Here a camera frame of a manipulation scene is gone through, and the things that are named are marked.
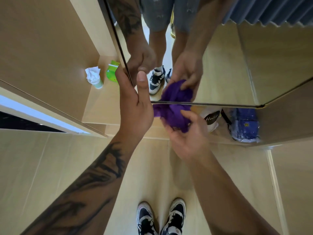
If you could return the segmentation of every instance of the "purple fabric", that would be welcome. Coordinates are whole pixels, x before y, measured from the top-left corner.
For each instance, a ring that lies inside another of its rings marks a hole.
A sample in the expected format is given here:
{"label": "purple fabric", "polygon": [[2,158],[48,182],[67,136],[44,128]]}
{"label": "purple fabric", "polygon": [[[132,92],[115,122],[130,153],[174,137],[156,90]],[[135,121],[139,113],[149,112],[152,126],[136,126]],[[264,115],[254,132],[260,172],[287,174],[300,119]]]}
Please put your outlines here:
{"label": "purple fabric", "polygon": [[[190,102],[193,97],[191,89],[180,90],[180,86],[186,80],[174,82],[162,94],[160,101],[164,102]],[[179,128],[183,133],[188,131],[189,119],[186,119],[180,113],[180,110],[190,110],[190,105],[179,104],[154,104],[154,117],[163,117],[169,126],[172,128]]]}

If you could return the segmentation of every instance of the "sneaker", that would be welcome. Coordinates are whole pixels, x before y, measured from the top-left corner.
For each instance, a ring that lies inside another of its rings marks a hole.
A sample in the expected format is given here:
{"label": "sneaker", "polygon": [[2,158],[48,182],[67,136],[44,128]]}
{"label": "sneaker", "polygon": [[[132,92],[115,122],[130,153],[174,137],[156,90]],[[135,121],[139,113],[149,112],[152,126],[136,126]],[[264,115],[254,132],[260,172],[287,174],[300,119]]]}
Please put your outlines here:
{"label": "sneaker", "polygon": [[165,77],[164,67],[163,67],[163,72],[156,70],[156,69],[152,71],[152,76],[150,78],[150,84],[149,84],[150,95],[155,95],[159,91],[164,77]]}
{"label": "sneaker", "polygon": [[145,201],[141,202],[137,208],[137,228],[139,235],[157,235],[152,209]]}
{"label": "sneaker", "polygon": [[160,235],[181,235],[186,217],[186,204],[183,199],[176,198],[171,206],[164,228]]}
{"label": "sneaker", "polygon": [[166,85],[168,84],[168,82],[170,81],[172,77],[172,69],[170,68],[170,70],[168,71],[166,77],[165,77],[165,84],[164,84],[164,88],[166,88]]}

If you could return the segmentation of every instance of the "hand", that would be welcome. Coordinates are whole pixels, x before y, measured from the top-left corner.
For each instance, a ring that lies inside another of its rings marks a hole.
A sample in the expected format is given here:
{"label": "hand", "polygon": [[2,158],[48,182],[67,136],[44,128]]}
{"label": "hand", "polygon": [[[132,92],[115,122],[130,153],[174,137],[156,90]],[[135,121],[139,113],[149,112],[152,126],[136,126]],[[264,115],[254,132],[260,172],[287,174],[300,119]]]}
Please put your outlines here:
{"label": "hand", "polygon": [[182,160],[188,161],[206,154],[209,149],[207,124],[203,118],[192,111],[181,110],[185,118],[191,120],[191,126],[187,133],[180,130],[173,130],[166,124],[164,119],[162,123],[169,134],[172,142],[172,148]]}
{"label": "hand", "polygon": [[138,72],[138,93],[121,67],[117,68],[115,76],[119,83],[119,130],[140,141],[153,122],[147,75],[143,71]]}
{"label": "hand", "polygon": [[176,60],[173,67],[172,77],[165,89],[167,89],[167,87],[174,82],[186,79],[180,89],[185,90],[187,88],[191,88],[194,91],[193,98],[191,99],[193,102],[197,95],[202,74],[202,55],[193,51],[185,50]]}
{"label": "hand", "polygon": [[139,71],[144,71],[148,74],[157,66],[156,55],[144,36],[143,38],[132,36],[127,40],[127,49],[131,55],[127,62],[127,68],[135,86],[137,73]]}

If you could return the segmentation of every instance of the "white sock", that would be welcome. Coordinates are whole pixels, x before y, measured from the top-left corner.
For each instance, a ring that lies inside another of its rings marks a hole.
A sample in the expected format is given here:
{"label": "white sock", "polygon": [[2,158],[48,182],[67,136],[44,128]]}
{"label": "white sock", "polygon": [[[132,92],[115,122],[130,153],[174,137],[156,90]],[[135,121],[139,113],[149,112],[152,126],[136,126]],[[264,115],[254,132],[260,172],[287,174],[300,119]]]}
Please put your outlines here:
{"label": "white sock", "polygon": [[155,70],[161,71],[163,73],[163,65],[161,67],[154,68]]}

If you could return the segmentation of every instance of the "gray shorts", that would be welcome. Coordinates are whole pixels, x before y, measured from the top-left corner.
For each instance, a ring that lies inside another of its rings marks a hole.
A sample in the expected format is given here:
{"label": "gray shorts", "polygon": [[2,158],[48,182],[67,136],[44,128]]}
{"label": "gray shorts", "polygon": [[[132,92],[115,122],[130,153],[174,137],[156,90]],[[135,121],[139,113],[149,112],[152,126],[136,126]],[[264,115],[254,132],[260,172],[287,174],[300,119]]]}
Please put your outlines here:
{"label": "gray shorts", "polygon": [[141,0],[141,9],[150,31],[157,32],[169,25],[174,7],[175,29],[189,32],[199,2],[200,0]]}

